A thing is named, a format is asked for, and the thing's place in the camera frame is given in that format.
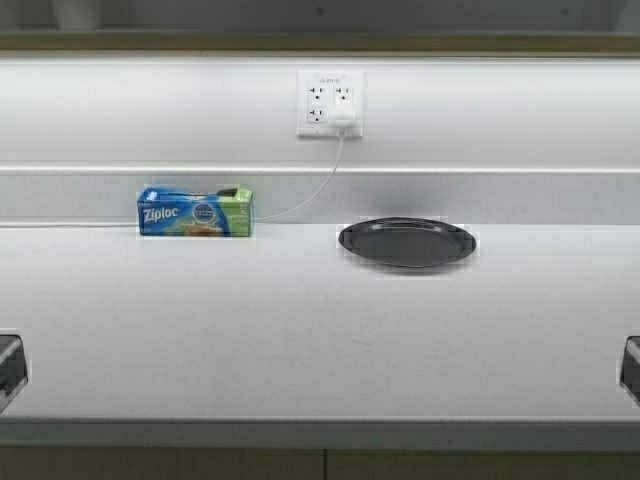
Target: lower cabinet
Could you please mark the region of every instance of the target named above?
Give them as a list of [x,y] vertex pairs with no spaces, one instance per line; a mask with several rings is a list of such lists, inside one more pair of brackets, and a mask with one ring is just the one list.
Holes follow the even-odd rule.
[[616,480],[640,454],[0,448],[0,480]]
[[0,480],[322,480],[322,451],[0,448]]
[[640,478],[640,454],[329,452],[331,480]]

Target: black plate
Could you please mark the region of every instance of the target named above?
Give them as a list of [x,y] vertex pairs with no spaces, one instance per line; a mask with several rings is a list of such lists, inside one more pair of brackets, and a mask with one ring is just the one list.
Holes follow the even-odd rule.
[[421,218],[381,218],[340,233],[344,248],[361,257],[396,267],[436,267],[461,260],[476,249],[465,230]]

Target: electrical outlet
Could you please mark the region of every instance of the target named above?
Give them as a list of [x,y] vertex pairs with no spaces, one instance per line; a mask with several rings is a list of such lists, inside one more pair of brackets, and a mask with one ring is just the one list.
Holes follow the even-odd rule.
[[332,114],[355,112],[356,122],[347,137],[363,134],[364,72],[318,71],[298,73],[298,125],[300,136],[335,137],[338,130],[329,121]]

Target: white cable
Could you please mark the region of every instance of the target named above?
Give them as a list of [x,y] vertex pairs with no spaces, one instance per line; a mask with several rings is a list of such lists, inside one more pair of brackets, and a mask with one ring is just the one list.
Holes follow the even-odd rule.
[[279,213],[275,213],[273,215],[267,215],[266,217],[258,217],[258,218],[256,218],[256,221],[260,222],[262,220],[270,220],[272,218],[277,218],[277,217],[282,217],[284,215],[287,215],[287,214],[289,214],[291,212],[294,212],[294,211],[304,207],[308,203],[312,202],[318,195],[320,195],[320,193],[329,184],[329,182],[331,181],[331,179],[335,175],[336,171],[338,170],[338,165],[340,165],[340,160],[342,159],[342,151],[344,150],[344,136],[345,136],[344,130],[340,130],[340,132],[338,133],[338,149],[336,150],[336,161],[335,161],[335,163],[333,165],[333,169],[331,170],[331,173],[329,173],[327,178],[324,179],[324,181],[320,184],[320,186],[318,188],[316,188],[315,191],[311,195],[309,195],[306,199],[304,199],[302,202],[300,202],[295,207],[291,207],[288,210],[285,210],[285,211],[279,212]]

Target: upper cabinet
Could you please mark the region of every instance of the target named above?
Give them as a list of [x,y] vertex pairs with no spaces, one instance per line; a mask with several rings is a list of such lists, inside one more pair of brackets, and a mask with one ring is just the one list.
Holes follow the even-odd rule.
[[0,0],[0,48],[640,52],[640,0]]

